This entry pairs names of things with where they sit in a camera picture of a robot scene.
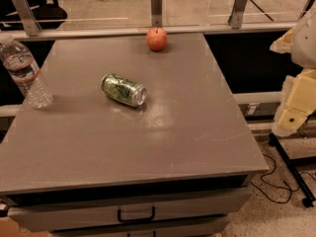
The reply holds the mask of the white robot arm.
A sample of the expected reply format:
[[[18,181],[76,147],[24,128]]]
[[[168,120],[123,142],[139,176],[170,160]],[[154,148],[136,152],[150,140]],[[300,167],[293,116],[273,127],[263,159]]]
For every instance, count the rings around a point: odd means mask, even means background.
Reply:
[[[276,109],[272,132],[281,137],[296,133],[316,111],[316,10],[310,9],[270,50],[289,53],[302,71],[287,75],[282,84],[280,105]]]

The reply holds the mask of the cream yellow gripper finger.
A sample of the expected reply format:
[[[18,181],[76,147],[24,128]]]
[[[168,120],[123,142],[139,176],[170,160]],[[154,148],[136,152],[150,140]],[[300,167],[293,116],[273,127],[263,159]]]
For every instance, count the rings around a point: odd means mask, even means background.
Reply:
[[[286,76],[280,105],[276,110],[273,134],[290,136],[316,111],[316,70],[303,69],[296,77]]]

